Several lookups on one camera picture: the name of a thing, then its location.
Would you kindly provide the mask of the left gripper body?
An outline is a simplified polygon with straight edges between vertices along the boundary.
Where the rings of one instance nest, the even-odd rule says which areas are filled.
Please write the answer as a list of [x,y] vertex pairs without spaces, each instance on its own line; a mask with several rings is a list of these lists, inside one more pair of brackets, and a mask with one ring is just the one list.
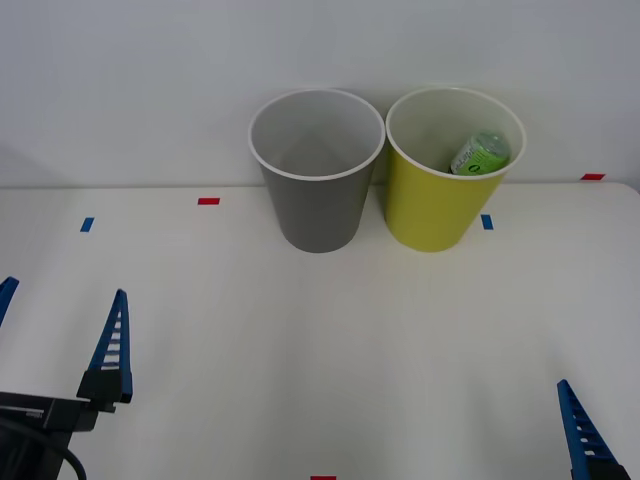
[[88,432],[98,412],[80,400],[1,393],[1,417],[47,432]]

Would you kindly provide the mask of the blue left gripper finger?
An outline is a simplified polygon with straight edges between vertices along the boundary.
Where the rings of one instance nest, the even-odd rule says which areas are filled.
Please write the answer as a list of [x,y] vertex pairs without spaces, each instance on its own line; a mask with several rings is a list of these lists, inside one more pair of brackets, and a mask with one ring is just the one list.
[[14,277],[7,277],[0,284],[0,325],[3,323],[13,295],[19,285],[19,281]]
[[114,413],[115,404],[133,397],[127,293],[116,291],[104,328],[85,370],[77,397],[101,412]]

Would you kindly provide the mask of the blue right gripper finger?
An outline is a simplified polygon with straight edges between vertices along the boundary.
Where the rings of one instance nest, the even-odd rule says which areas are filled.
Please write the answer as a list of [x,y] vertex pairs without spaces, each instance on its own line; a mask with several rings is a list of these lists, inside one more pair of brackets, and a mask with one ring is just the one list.
[[573,480],[630,480],[566,379],[557,384]]

